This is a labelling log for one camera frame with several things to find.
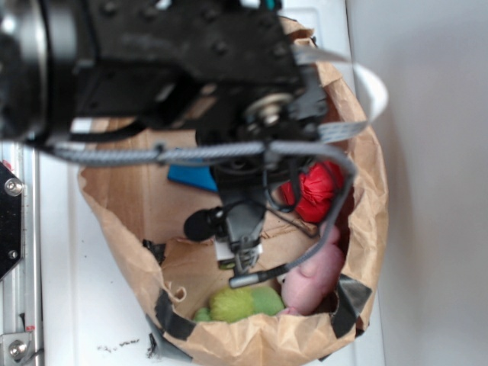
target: red object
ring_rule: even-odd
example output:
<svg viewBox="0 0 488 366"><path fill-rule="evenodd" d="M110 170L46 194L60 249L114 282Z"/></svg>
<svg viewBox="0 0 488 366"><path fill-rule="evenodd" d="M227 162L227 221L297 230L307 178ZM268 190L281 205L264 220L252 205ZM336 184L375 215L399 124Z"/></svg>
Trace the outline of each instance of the red object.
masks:
<svg viewBox="0 0 488 366"><path fill-rule="evenodd" d="M12 165L10 165L10 162L8 162L7 160L2 160L2 164L11 172L14 170L12 169Z"/></svg>
<svg viewBox="0 0 488 366"><path fill-rule="evenodd" d="M321 162L315 164L308 174L300 174L299 179L302 198L295 211L303 221L319 223L329 211L335 190L344 184L341 169L332 162ZM281 192L287 204L295 202L290 182L281 186Z"/></svg>

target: yellow-green ball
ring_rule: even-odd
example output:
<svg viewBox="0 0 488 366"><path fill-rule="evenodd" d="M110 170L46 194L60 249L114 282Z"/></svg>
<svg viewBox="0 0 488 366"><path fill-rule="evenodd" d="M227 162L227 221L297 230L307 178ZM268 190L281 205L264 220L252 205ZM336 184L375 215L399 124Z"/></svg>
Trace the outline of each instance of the yellow-green ball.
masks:
<svg viewBox="0 0 488 366"><path fill-rule="evenodd" d="M234 323L251 316L254 311L250 289L224 288L210 299L210 317L212 320Z"/></svg>

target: blue object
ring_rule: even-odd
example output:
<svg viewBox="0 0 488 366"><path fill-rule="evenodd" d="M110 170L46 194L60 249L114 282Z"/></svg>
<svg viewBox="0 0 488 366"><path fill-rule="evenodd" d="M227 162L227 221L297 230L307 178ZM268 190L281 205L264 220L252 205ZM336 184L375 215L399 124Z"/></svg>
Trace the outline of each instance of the blue object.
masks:
<svg viewBox="0 0 488 366"><path fill-rule="evenodd" d="M275 0L266 0L266 5L268 6L269 10L275 9Z"/></svg>
<svg viewBox="0 0 488 366"><path fill-rule="evenodd" d="M208 166L170 165L168 180L204 189L205 191L217 192L217 185Z"/></svg>

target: screw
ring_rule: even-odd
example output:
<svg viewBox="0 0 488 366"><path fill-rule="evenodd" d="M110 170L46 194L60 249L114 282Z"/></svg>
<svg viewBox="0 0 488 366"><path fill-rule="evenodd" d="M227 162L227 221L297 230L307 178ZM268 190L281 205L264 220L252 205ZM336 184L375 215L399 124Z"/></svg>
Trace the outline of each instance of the screw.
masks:
<svg viewBox="0 0 488 366"><path fill-rule="evenodd" d="M216 90L217 90L217 84L209 83L209 84L206 84L200 90L200 94L202 94L202 95L212 95Z"/></svg>
<svg viewBox="0 0 488 366"><path fill-rule="evenodd" d="M274 47L273 47L274 57L280 58L280 57L286 56L287 53L288 53L288 49L287 49L286 45L284 45L283 43L278 43L278 44L274 45Z"/></svg>
<svg viewBox="0 0 488 366"><path fill-rule="evenodd" d="M303 132L307 135L315 134L317 132L317 126L315 124L306 124Z"/></svg>
<svg viewBox="0 0 488 366"><path fill-rule="evenodd" d="M256 130L257 128L258 128L258 124L250 124L247 126L247 130L249 132L252 132L252 131Z"/></svg>
<svg viewBox="0 0 488 366"><path fill-rule="evenodd" d="M305 88L298 88L297 90L295 90L295 95L296 96L299 96L299 95L302 95L303 93L305 93L307 90Z"/></svg>
<svg viewBox="0 0 488 366"><path fill-rule="evenodd" d="M218 15L219 15L219 12L213 8L205 8L201 12L201 16L203 17L203 19L205 19L209 23L214 21Z"/></svg>
<svg viewBox="0 0 488 366"><path fill-rule="evenodd" d="M259 20L259 25L265 29L269 29L273 26L273 20L266 17Z"/></svg>
<svg viewBox="0 0 488 366"><path fill-rule="evenodd" d="M171 124L171 128L177 130L178 128L182 128L185 125L185 120L176 120Z"/></svg>
<svg viewBox="0 0 488 366"><path fill-rule="evenodd" d="M318 101L316 107L320 114L325 114L327 112L327 104L324 101Z"/></svg>
<svg viewBox="0 0 488 366"><path fill-rule="evenodd" d="M217 55L222 56L227 53L229 47L227 46L227 43L225 43L223 40L218 40L216 43L214 43L212 49Z"/></svg>
<svg viewBox="0 0 488 366"><path fill-rule="evenodd" d="M119 11L119 4L114 1L105 2L101 5L101 12L108 17L116 15Z"/></svg>
<svg viewBox="0 0 488 366"><path fill-rule="evenodd" d="M241 243L242 244L249 244L250 242L252 241L251 237L250 236L247 236L247 235L243 235L241 237Z"/></svg>
<svg viewBox="0 0 488 366"><path fill-rule="evenodd" d="M269 114L265 117L265 126L271 127L274 126L280 120L279 114Z"/></svg>
<svg viewBox="0 0 488 366"><path fill-rule="evenodd" d="M17 178L10 178L5 182L4 189L9 196L17 197L24 190L24 186Z"/></svg>
<svg viewBox="0 0 488 366"><path fill-rule="evenodd" d="M141 14L145 19L151 21L152 19L158 16L159 10L154 6L148 6L147 8L144 8L141 11Z"/></svg>
<svg viewBox="0 0 488 366"><path fill-rule="evenodd" d="M10 353L10 356L16 360L19 361L24 357L25 352L27 351L27 346L25 343L21 341L13 341L9 346L8 346L8 353Z"/></svg>

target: black metal bracket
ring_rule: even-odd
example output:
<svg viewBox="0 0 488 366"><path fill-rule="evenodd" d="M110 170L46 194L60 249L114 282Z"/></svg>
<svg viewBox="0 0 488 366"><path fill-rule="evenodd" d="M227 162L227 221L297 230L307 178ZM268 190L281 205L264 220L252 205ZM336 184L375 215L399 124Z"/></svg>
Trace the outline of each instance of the black metal bracket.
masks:
<svg viewBox="0 0 488 366"><path fill-rule="evenodd" d="M21 260L21 181L0 163L0 280Z"/></svg>

